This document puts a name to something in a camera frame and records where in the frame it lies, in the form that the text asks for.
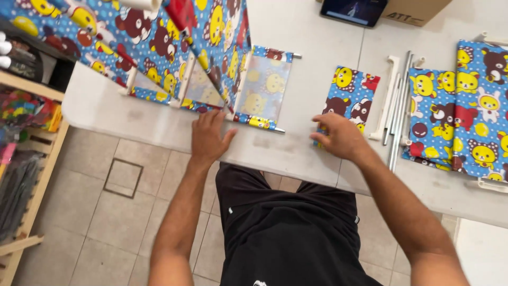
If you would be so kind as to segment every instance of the white table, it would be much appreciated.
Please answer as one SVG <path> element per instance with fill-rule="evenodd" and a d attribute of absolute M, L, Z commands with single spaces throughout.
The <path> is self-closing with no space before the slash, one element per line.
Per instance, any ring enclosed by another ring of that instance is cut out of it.
<path fill-rule="evenodd" d="M 402 67 L 411 49 L 427 58 L 424 67 L 453 70 L 459 39 L 484 30 L 506 36 L 508 26 L 505 0 L 455 0 L 425 27 L 381 19 L 372 30 L 319 17 L 320 4 L 313 0 L 248 0 L 248 6 L 253 44 L 300 53 L 303 59 L 293 63 L 277 124 L 286 134 L 227 123 L 240 130 L 221 161 L 362 194 L 369 191 L 356 167 L 314 148 L 308 139 L 316 129 L 310 119 L 323 110 L 335 67 L 382 77 L 368 135 L 377 127 L 386 93 L 388 55 L 400 57 Z M 63 113 L 76 127 L 190 152 L 191 121 L 197 114 L 121 97 L 117 90 L 115 83 L 78 63 Z M 371 145 L 388 157 L 389 148 L 375 141 Z M 473 177 L 403 159 L 396 173 L 431 210 L 508 227 L 508 195 L 466 188 Z"/>

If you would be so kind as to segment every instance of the person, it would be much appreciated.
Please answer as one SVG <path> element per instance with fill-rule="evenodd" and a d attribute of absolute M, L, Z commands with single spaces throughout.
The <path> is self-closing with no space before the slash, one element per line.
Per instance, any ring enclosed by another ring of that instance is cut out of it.
<path fill-rule="evenodd" d="M 149 285 L 193 285 L 189 267 L 208 169 L 237 130 L 221 138 L 225 114 L 193 122 L 192 156 L 157 233 Z M 353 162 L 411 264 L 412 285 L 468 285 L 447 232 L 385 166 L 357 127 L 332 112 L 315 116 L 330 135 L 310 135 Z M 379 285 L 359 262 L 355 194 L 302 182 L 296 193 L 272 190 L 259 171 L 220 164 L 216 176 L 226 258 L 222 285 Z"/>

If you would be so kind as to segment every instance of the man's right hand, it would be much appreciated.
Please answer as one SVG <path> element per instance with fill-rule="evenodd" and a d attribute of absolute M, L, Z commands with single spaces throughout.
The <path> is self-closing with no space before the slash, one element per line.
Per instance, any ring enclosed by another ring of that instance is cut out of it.
<path fill-rule="evenodd" d="M 363 138 L 362 133 L 344 116 L 329 112 L 315 116 L 312 121 L 320 122 L 325 126 L 329 136 L 314 132 L 310 138 L 321 143 L 329 153 L 357 165 L 362 160 L 375 155 L 375 151 Z"/>

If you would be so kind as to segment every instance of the metal pole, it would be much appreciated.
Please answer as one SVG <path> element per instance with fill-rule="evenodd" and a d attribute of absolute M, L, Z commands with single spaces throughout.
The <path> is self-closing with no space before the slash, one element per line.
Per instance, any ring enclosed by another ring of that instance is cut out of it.
<path fill-rule="evenodd" d="M 386 133 L 384 134 L 384 137 L 383 137 L 383 145 L 388 144 L 388 137 L 390 137 L 390 134 L 392 132 L 395 107 L 397 106 L 397 102 L 399 101 L 399 96 L 400 96 L 400 83 L 401 83 L 400 73 L 398 73 L 397 80 L 395 81 L 394 91 L 393 91 L 394 94 L 392 96 L 392 101 L 390 102 L 390 106 L 388 109 L 388 119 L 385 123 Z"/>
<path fill-rule="evenodd" d="M 407 58 L 406 58 L 406 65 L 404 70 L 404 77 L 403 77 L 403 83 L 402 83 L 402 89 L 400 93 L 400 102 L 397 106 L 397 110 L 395 113 L 395 126 L 394 128 L 394 137 L 392 142 L 392 148 L 390 150 L 390 158 L 388 161 L 388 167 L 392 172 L 395 172 L 395 163 L 397 162 L 397 157 L 400 149 L 400 137 L 402 133 L 402 126 L 404 124 L 404 117 L 406 116 L 406 106 L 407 106 L 407 97 L 408 97 L 408 87 L 410 87 L 410 84 L 408 84 L 408 78 L 409 78 L 409 68 L 411 67 L 412 59 L 414 54 L 411 53 L 411 51 L 407 52 Z"/>

